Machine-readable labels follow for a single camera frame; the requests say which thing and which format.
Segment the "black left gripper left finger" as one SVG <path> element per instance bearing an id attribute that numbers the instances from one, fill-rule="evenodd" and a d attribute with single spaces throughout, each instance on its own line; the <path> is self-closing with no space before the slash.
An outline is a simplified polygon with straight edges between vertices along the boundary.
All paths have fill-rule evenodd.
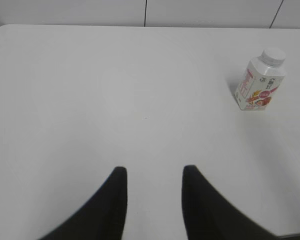
<path id="1" fill-rule="evenodd" d="M 113 169 L 94 195 L 43 240 L 120 240 L 128 207 L 128 174 Z"/>

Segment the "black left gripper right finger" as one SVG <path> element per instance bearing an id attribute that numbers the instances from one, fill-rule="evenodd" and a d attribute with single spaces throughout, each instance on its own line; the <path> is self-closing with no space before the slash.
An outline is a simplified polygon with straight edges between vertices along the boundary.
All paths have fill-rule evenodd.
<path id="1" fill-rule="evenodd" d="M 182 172 L 182 216 L 189 240 L 278 240 L 230 204 L 195 165 Z"/>

